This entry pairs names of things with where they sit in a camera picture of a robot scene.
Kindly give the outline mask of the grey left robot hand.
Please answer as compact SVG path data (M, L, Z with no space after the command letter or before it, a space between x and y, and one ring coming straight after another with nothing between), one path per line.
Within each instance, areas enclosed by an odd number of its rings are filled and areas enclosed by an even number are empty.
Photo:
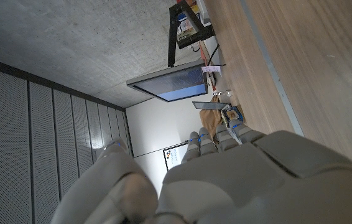
M236 119L192 132L156 191L122 139L62 198L53 223L352 223L352 161L288 131Z

